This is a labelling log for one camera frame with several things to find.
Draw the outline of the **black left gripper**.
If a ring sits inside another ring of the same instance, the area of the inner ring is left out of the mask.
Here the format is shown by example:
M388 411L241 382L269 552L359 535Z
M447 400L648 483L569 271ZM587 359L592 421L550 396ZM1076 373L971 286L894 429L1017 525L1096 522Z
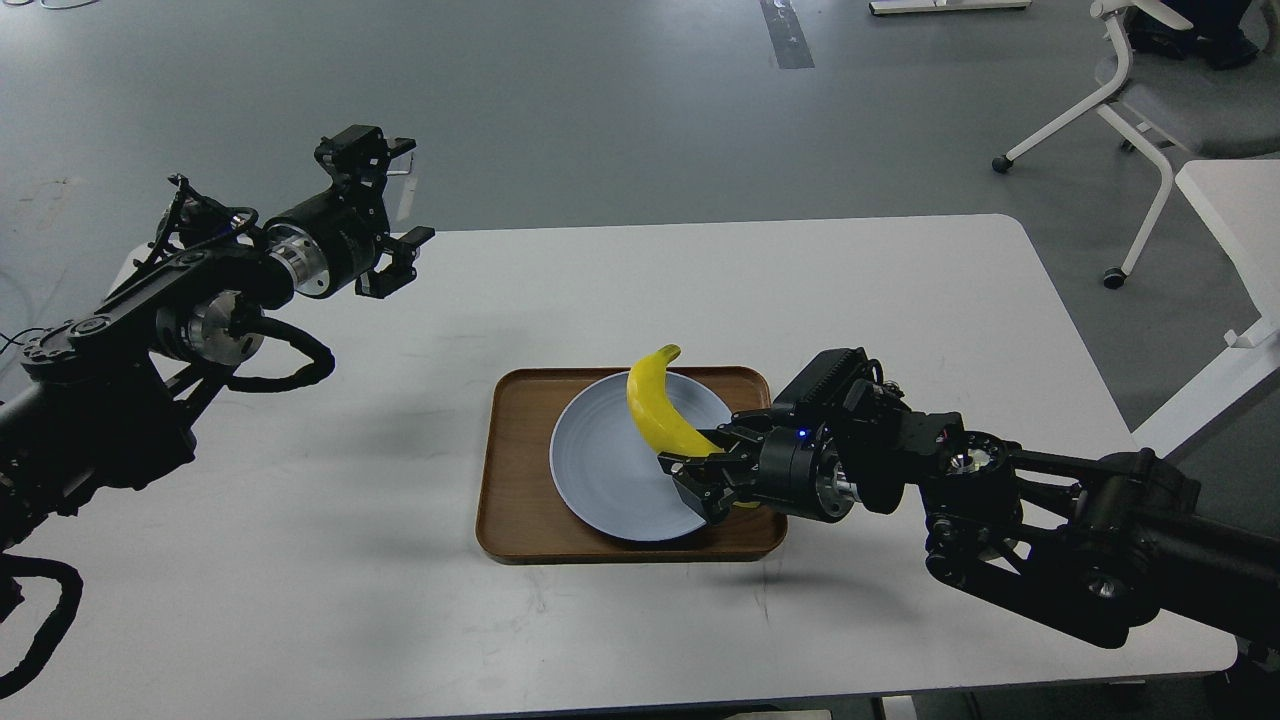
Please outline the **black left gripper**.
M289 272L297 293L326 299L356 279L358 296L387 299L417 277L419 251L436 231L415 227L384 237L390 165L416 147L415 138L388 138L376 126L349 126L320 138L314 159L330 177L329 191L265 225L268 249ZM375 261L383 256L390 261L379 270Z

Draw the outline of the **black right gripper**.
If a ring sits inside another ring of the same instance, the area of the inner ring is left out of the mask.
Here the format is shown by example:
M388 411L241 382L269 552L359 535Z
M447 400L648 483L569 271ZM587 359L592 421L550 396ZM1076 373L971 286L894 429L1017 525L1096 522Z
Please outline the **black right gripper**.
M707 524L721 524L735 507L762 505L815 521L841 519L841 495L831 475L838 459L827 451L824 423L786 425L762 407L735 413L717 427L701 428L700 436L717 454L657 457L681 501Z

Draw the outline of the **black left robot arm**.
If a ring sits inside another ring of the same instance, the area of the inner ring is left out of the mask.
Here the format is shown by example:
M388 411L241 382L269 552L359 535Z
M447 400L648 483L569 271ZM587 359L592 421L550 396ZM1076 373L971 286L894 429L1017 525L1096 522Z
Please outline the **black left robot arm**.
M415 147L375 126L321 138L314 156L330 186L265 224L174 174L146 258L97 309L23 342L31 387L1 419L3 615L20 605L24 578L54 580L60 594L3 675L4 697L45 669L83 593L73 566L14 548L97 489L142 489L191 462L193 425L221 391L280 393L328 378L333 351L271 313L346 286L384 299L415 279L434 229L393 234L384 202L393 161Z

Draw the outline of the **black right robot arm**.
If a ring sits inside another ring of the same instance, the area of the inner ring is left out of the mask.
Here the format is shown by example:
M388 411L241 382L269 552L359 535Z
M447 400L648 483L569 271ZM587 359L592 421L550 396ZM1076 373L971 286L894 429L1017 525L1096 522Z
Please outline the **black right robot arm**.
M667 345L626 401L680 498L710 524L739 505L836 523L920 496L938 582L1114 650L1167 610L1277 648L1277 541L1202 518L1201 484L1155 451L1034 452L916 413L861 348L813 357L771 406L696 429L669 400Z

